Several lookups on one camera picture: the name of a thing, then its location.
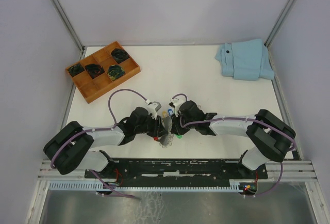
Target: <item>black mounting plate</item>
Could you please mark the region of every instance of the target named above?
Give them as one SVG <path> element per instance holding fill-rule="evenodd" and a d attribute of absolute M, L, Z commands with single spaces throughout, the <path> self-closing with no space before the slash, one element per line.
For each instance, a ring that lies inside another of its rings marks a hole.
<path fill-rule="evenodd" d="M 115 163 L 109 166 L 117 169 L 123 176 L 122 187 L 228 187 L 229 179 L 256 178 L 254 171 L 243 178 L 238 171 L 237 160 L 234 159 L 112 159 Z M 107 171 L 109 170 L 98 174 L 103 179 L 116 178 L 116 172 Z M 259 179 L 268 178 L 265 165 L 261 165 L 256 171 Z M 86 170 L 85 178 L 95 176 Z"/>

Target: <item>green object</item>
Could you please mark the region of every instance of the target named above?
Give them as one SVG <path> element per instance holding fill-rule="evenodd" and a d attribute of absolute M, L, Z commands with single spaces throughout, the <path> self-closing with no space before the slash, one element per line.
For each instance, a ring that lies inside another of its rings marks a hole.
<path fill-rule="evenodd" d="M 125 74 L 125 71 L 120 65 L 112 65 L 109 67 L 108 75 L 112 81 L 115 81 L 117 78 L 120 78 Z"/>

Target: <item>black object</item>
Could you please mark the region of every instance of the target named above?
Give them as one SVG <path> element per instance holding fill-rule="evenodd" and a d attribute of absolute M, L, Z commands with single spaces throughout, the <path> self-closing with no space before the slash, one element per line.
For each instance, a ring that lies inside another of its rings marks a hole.
<path fill-rule="evenodd" d="M 108 164 L 107 166 L 102 170 L 102 173 L 103 174 L 110 174 L 110 173 L 113 173 L 114 171 L 114 161 L 112 158 L 110 158 L 110 156 L 103 150 L 99 150 L 106 158 L 107 158 L 107 161 L 108 161 Z"/>
<path fill-rule="evenodd" d="M 178 121 L 178 118 L 172 118 L 172 121 L 174 125 L 172 125 L 171 133 L 176 135 L 183 135 L 186 132 L 188 132 L 190 129 L 195 129 L 198 132 L 200 132 L 202 135 L 215 135 L 215 133 L 210 129 L 210 123 L 199 123 L 199 124 L 192 124 L 185 128 L 181 127 L 180 121 L 184 125 L 188 122 L 195 122 L 195 121 L 204 121 L 204 120 L 210 120 L 214 116 L 217 115 L 217 113 L 204 113 L 202 110 L 200 110 L 196 103 L 194 101 L 186 101 L 184 102 L 179 109 L 180 113 L 180 119 Z"/>
<path fill-rule="evenodd" d="M 134 140 L 137 134 L 147 134 L 155 139 L 168 134 L 161 123 L 161 117 L 156 119 L 143 107 L 137 107 L 129 117 L 122 119 L 117 126 L 123 131 L 125 137 L 119 146 Z"/>
<path fill-rule="evenodd" d="M 246 177 L 247 175 L 251 174 L 252 171 L 247 169 L 243 164 L 242 164 L 242 160 L 244 158 L 244 155 L 246 154 L 247 150 L 241 155 L 241 157 L 238 160 L 237 163 L 237 170 L 239 172 L 239 174 L 241 174 L 242 177 Z"/>
<path fill-rule="evenodd" d="M 129 58 L 128 53 L 125 50 L 122 49 L 114 49 L 111 52 L 111 55 L 115 59 L 115 61 L 119 64 L 122 63 L 123 61 L 127 60 Z"/>
<path fill-rule="evenodd" d="M 97 64 L 88 64 L 85 66 L 85 69 L 91 78 L 96 78 L 104 73 L 103 68 Z"/>
<path fill-rule="evenodd" d="M 115 81 L 117 78 L 125 75 L 125 71 L 120 65 L 113 65 L 109 67 L 108 75 L 112 81 Z"/>
<path fill-rule="evenodd" d="M 74 77 L 84 71 L 84 68 L 80 63 L 69 67 L 68 72 L 70 73 L 71 77 Z"/>
<path fill-rule="evenodd" d="M 292 139 L 295 138 L 295 131 L 270 111 L 261 109 L 255 116 L 257 120 L 275 127 Z M 275 162 L 284 160 L 291 146 L 289 139 L 272 130 L 266 133 L 266 128 L 255 122 L 248 126 L 247 129 L 246 134 L 265 157 Z"/>
<path fill-rule="evenodd" d="M 231 159 L 134 159 L 113 158 L 116 161 L 110 166 L 116 168 L 123 176 L 123 187 L 228 187 L 230 179 L 255 179 L 255 171 L 244 177 L 239 173 L 236 161 Z M 115 178 L 113 170 L 99 172 L 101 178 Z M 257 170 L 259 179 L 267 179 L 266 166 Z M 192 177 L 164 177 L 169 172 L 179 175 L 189 174 Z M 95 176 L 85 171 L 85 178 Z"/>
<path fill-rule="evenodd" d="M 81 132 L 82 129 L 83 127 L 78 122 L 70 122 L 45 145 L 43 152 L 52 160 L 57 150 L 72 136 Z M 68 174 L 77 168 L 94 142 L 94 139 L 88 134 L 82 134 L 74 139 L 74 141 L 76 143 L 74 145 L 70 143 L 65 146 L 54 161 L 56 169 L 62 175 Z"/>

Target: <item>gray metal frame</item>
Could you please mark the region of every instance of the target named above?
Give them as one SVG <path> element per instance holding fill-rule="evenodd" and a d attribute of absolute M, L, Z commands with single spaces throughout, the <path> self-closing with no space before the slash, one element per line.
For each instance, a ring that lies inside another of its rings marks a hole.
<path fill-rule="evenodd" d="M 84 58 L 85 56 L 85 47 L 81 43 L 78 35 L 76 34 L 75 30 L 73 29 L 65 11 L 63 10 L 59 0 L 51 0 L 55 9 L 57 10 L 59 16 L 61 17 L 65 27 L 67 28 L 68 32 L 72 36 L 73 40 L 76 43 L 76 46 L 80 49 L 80 59 Z M 288 0 L 285 7 L 283 8 L 282 12 L 280 13 L 272 31 L 270 32 L 269 37 L 267 38 L 265 45 L 269 48 L 272 44 L 276 34 L 280 30 L 280 28 L 283 25 L 283 22 L 287 15 L 289 14 L 290 10 L 292 9 L 294 3 L 296 0 Z M 275 79 L 272 81 L 275 95 L 278 101 L 278 105 L 280 108 L 280 112 L 282 115 L 283 120 L 292 126 L 292 122 L 290 120 L 290 116 L 286 107 L 285 99 L 283 96 L 283 92 L 281 90 L 281 86 L 279 84 L 278 78 L 275 77 Z M 63 118 L 62 126 L 63 128 L 66 125 L 69 111 L 72 104 L 73 95 L 75 92 L 74 85 L 72 86 L 70 96 L 68 99 L 68 105 L 67 109 L 65 111 L 65 116 Z M 300 146 L 298 146 L 298 152 L 300 154 L 300 157 L 303 158 L 303 154 L 300 150 Z M 315 213 L 317 222 L 319 224 L 330 224 L 330 215 L 328 212 L 328 209 L 325 204 L 325 200 L 323 198 L 320 185 L 317 181 L 316 174 L 314 172 L 314 168 L 312 166 L 311 161 L 284 161 L 284 173 L 281 182 L 305 182 L 307 192 L 311 201 L 311 205 L 313 208 L 313 211 Z M 277 180 L 277 177 L 279 175 L 280 166 L 278 163 L 274 162 L 268 162 L 266 164 L 267 172 L 269 175 L 269 178 L 267 180 L 260 180 L 260 182 L 274 182 Z M 96 184 L 95 179 L 85 179 L 84 178 L 85 172 L 83 170 L 75 170 L 72 173 L 68 175 L 60 175 L 59 172 L 55 169 L 50 168 L 50 161 L 43 161 L 40 173 L 38 175 L 38 181 L 36 185 L 36 190 L 33 196 L 33 199 L 31 201 L 31 206 L 29 208 L 29 212 L 26 218 L 25 223 L 28 224 L 35 224 L 39 223 L 40 217 L 42 214 L 43 207 L 45 205 L 45 199 L 46 195 L 49 189 L 49 186 L 52 185 L 54 182 L 80 182 L 80 185 L 83 185 L 83 182 L 86 182 L 87 185 L 90 185 L 90 183 Z M 250 182 L 249 180 L 231 180 L 232 184 L 235 184 L 237 182 Z"/>
<path fill-rule="evenodd" d="M 288 14 L 290 13 L 294 3 L 296 2 L 296 0 L 288 0 L 285 7 L 282 9 L 281 13 L 279 14 L 276 23 L 274 25 L 274 27 L 272 28 L 272 31 L 270 32 L 266 42 L 265 42 L 265 46 L 266 47 L 270 47 L 270 45 L 272 44 L 272 42 L 274 41 L 275 36 L 277 35 L 278 31 L 280 30 L 280 28 L 282 27 L 285 18 L 288 16 Z"/>

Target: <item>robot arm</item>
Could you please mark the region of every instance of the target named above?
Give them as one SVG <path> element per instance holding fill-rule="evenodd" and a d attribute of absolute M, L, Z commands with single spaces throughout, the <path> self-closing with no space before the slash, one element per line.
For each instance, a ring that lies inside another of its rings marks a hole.
<path fill-rule="evenodd" d="M 146 108 L 137 107 L 129 117 L 122 119 L 113 129 L 91 128 L 81 126 L 76 121 L 70 122 L 46 144 L 43 151 L 52 160 L 60 150 L 54 165 L 61 174 L 68 174 L 75 169 L 102 171 L 111 159 L 103 151 L 90 151 L 90 149 L 108 145 L 121 146 L 134 140 L 137 134 L 146 133 L 155 140 L 167 135 L 161 117 L 157 115 L 160 108 L 158 102 L 147 102 Z M 67 146 L 63 146 L 78 133 L 83 134 L 74 138 Z"/>
<path fill-rule="evenodd" d="M 107 165 L 113 164 L 111 158 L 103 151 L 90 149 L 108 145 L 121 146 L 133 141 L 137 134 L 146 133 L 154 140 L 169 134 L 161 117 L 157 115 L 161 105 L 149 100 L 146 103 L 146 108 L 137 107 L 114 128 L 89 128 L 76 121 L 70 122 L 46 144 L 43 151 L 54 161 L 61 174 L 68 174 L 74 169 L 106 170 Z M 190 129 L 195 129 L 202 135 L 230 134 L 248 137 L 255 147 L 241 156 L 238 166 L 242 172 L 246 169 L 256 170 L 267 161 L 282 162 L 290 149 L 290 138 L 292 140 L 295 137 L 292 128 L 267 110 L 262 109 L 249 117 L 226 117 L 217 113 L 204 113 L 193 101 L 173 99 L 170 105 L 175 112 L 171 116 L 172 125 L 169 128 L 172 134 L 183 135 Z"/>
<path fill-rule="evenodd" d="M 275 130 L 266 131 L 263 123 L 292 139 L 295 137 L 294 130 L 268 110 L 261 109 L 253 116 L 229 118 L 217 113 L 204 113 L 193 101 L 174 99 L 170 105 L 175 108 L 171 133 L 182 135 L 195 129 L 202 135 L 227 134 L 250 138 L 255 147 L 244 152 L 238 163 L 248 170 L 256 170 L 268 161 L 282 162 L 291 146 L 287 137 Z"/>

